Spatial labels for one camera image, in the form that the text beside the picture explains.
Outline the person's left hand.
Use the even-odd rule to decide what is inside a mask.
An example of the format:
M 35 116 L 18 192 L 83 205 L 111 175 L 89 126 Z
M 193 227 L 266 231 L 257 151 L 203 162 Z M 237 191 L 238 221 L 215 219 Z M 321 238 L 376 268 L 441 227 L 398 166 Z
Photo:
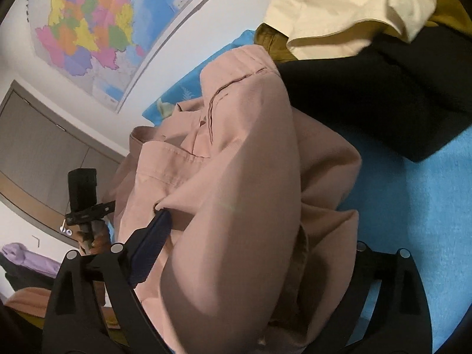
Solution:
M 83 230 L 82 225 L 77 232 L 79 252 L 82 256 L 106 253 L 111 246 L 110 231 L 105 221 L 92 221 Z

